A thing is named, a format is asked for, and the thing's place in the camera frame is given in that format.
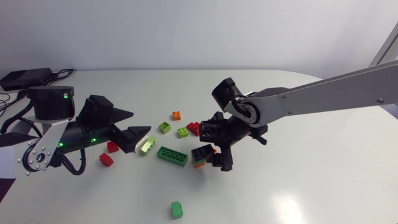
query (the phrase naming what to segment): metal frame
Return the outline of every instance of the metal frame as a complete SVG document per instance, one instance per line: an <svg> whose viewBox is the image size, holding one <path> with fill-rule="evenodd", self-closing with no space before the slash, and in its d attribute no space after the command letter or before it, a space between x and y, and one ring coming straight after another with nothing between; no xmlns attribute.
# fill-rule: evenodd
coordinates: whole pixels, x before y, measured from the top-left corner
<svg viewBox="0 0 398 224"><path fill-rule="evenodd" d="M381 46L379 52L370 63L371 66L381 63L391 62L398 57L398 23L393 28L385 43Z"/></svg>

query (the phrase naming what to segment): orange lego brick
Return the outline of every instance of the orange lego brick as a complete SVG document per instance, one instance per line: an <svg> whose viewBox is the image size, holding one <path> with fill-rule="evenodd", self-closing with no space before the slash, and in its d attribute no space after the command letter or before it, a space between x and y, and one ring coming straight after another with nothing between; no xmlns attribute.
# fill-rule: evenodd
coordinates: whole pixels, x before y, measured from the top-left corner
<svg viewBox="0 0 398 224"><path fill-rule="evenodd" d="M201 164L198 164L198 165L193 165L194 166L194 168L199 168L199 167L201 167L201 166L204 166L206 164L206 162L202 162Z"/></svg>
<svg viewBox="0 0 398 224"><path fill-rule="evenodd" d="M173 121L178 121L178 120L181 120L181 112L174 111L173 112Z"/></svg>

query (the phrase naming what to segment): red lego brick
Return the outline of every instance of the red lego brick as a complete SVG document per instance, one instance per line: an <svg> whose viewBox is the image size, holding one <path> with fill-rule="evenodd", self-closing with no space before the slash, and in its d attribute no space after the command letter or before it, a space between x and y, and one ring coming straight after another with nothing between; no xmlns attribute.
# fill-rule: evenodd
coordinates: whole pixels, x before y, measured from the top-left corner
<svg viewBox="0 0 398 224"><path fill-rule="evenodd" d="M104 164L107 167L109 167L109 166L111 166L113 164L112 158L110 156L108 156L107 154L105 154L105 153L102 153L99 156L99 161L101 161L102 164Z"/></svg>
<svg viewBox="0 0 398 224"><path fill-rule="evenodd" d="M181 120L181 112L174 111L173 112L173 121L179 121L179 120Z"/></svg>
<svg viewBox="0 0 398 224"><path fill-rule="evenodd" d="M112 153L112 152L116 152L119 150L118 145L115 142L108 142L108 152Z"/></svg>
<svg viewBox="0 0 398 224"><path fill-rule="evenodd" d="M187 125L187 129L190 130L196 136L199 136L199 126L200 126L200 123L198 123L198 122L196 122L195 124L190 123Z"/></svg>

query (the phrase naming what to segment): long green lego brick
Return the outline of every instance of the long green lego brick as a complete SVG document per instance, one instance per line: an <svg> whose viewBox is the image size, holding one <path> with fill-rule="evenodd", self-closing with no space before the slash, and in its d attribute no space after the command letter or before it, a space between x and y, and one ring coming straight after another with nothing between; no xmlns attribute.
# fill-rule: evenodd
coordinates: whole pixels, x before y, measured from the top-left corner
<svg viewBox="0 0 398 224"><path fill-rule="evenodd" d="M180 138L188 137L188 129L186 127L179 128L177 131Z"/></svg>
<svg viewBox="0 0 398 224"><path fill-rule="evenodd" d="M167 122L163 122L162 124L159 125L159 129L163 132L166 133L167 131L170 131L172 129L171 125L167 124Z"/></svg>
<svg viewBox="0 0 398 224"><path fill-rule="evenodd" d="M157 157L165 159L169 162L173 162L180 166L185 166L188 160L188 155L163 146L161 146L157 151Z"/></svg>
<svg viewBox="0 0 398 224"><path fill-rule="evenodd" d="M149 149L156 143L156 138L155 136L149 137L149 139L142 145L142 147L139 149L139 153L141 155L147 154Z"/></svg>
<svg viewBox="0 0 398 224"><path fill-rule="evenodd" d="M182 207L181 207L181 203L176 201L176 202L172 202L172 213L173 213L173 217L174 219L178 219L181 218L183 213L182 213Z"/></svg>

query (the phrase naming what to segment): black cable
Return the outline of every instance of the black cable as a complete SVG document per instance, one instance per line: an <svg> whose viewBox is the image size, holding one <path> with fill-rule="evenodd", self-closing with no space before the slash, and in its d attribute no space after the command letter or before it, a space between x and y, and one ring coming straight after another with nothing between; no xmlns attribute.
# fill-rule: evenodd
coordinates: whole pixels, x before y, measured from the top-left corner
<svg viewBox="0 0 398 224"><path fill-rule="evenodd" d="M7 109L7 101L11 99L11 96L8 93L0 93L0 95L6 95L8 98L5 100L0 100L0 103L4 103L4 105L0 106L0 117L6 112Z"/></svg>
<svg viewBox="0 0 398 224"><path fill-rule="evenodd" d="M5 100L1 100L1 103L4 103L4 107L2 106L1 109L0 109L0 111L1 111L0 118L4 114L4 112L6 112L6 109L7 109L6 101Z"/></svg>
<svg viewBox="0 0 398 224"><path fill-rule="evenodd" d="M33 130L35 130L36 134L37 134L40 138L43 137L42 133L40 133L39 129L36 127L36 125L35 125L32 121L29 121L29 120L26 119L26 118L18 118L18 119L21 120L21 121L23 121L23 122L25 122L25 123L27 123L27 124L29 124L29 126L31 126L31 127L33 128Z"/></svg>
<svg viewBox="0 0 398 224"><path fill-rule="evenodd" d="M72 69L72 68L71 68L71 69L62 69L62 70L60 70L59 72L54 73L54 77L51 78L51 79L49 80L49 82L46 83L46 85L51 85L53 82L66 79L66 78L68 78L68 77L69 77L73 72L75 72L75 71L76 71L76 70L75 70L75 69Z"/></svg>
<svg viewBox="0 0 398 224"><path fill-rule="evenodd" d="M7 132L7 128L16 120L24 116L30 109L33 108L33 101L30 101L29 104L18 114L15 114L13 117L7 119L4 124L2 124L1 129L0 129L0 134L4 134Z"/></svg>
<svg viewBox="0 0 398 224"><path fill-rule="evenodd" d="M86 169L86 151L85 149L80 149L80 156L81 156L81 164L79 170L76 170L73 164L69 161L69 159L65 155L60 156L60 160L62 165L69 170L73 175L80 175Z"/></svg>

